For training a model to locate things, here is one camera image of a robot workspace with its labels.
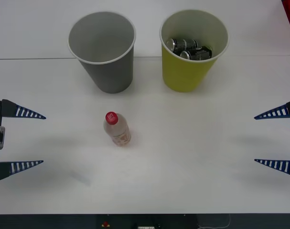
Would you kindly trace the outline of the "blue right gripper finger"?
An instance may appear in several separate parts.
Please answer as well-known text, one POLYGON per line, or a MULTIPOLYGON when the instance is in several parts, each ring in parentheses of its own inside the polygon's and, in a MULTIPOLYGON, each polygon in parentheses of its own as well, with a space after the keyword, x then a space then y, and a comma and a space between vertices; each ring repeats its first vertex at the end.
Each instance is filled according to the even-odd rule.
POLYGON ((258 162, 266 167, 270 167, 274 170, 283 172, 290 175, 290 160, 265 160, 265 159, 254 159, 255 162, 258 162))
POLYGON ((254 117, 255 120, 275 119, 275 118, 290 118, 290 102, 268 110, 254 117))

